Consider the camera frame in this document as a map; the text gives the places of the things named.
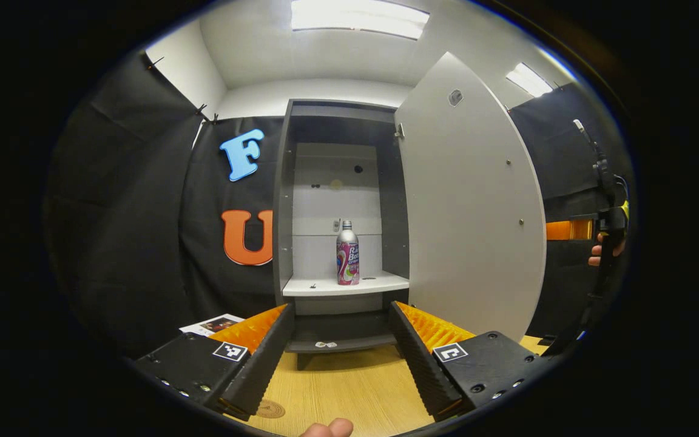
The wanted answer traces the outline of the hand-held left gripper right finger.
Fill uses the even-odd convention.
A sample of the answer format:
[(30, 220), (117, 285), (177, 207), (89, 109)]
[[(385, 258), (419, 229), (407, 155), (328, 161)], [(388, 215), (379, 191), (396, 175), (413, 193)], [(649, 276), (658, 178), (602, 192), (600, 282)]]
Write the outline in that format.
[(497, 330), (473, 335), (403, 302), (391, 303), (389, 327), (435, 421), (493, 410), (554, 367)]

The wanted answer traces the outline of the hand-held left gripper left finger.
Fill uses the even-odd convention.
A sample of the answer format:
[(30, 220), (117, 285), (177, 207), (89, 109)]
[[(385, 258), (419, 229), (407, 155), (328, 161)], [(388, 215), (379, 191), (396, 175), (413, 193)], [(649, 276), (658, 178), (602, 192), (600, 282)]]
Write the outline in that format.
[(194, 404), (247, 421), (293, 331), (294, 307), (279, 305), (210, 336), (183, 333), (134, 366)]

